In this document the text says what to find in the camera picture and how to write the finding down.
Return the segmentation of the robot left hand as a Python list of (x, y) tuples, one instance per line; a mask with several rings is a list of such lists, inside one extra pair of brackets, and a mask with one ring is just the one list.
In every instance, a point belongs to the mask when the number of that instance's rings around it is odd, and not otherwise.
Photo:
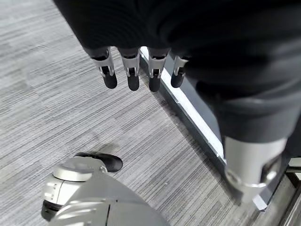
[(223, 136), (225, 175), (250, 202), (277, 174), (301, 116), (301, 3), (298, 0), (57, 0), (96, 64), (117, 86), (116, 47), (128, 86), (139, 87), (139, 48), (149, 52), (149, 88), (159, 89), (169, 53), (172, 86), (188, 78)]

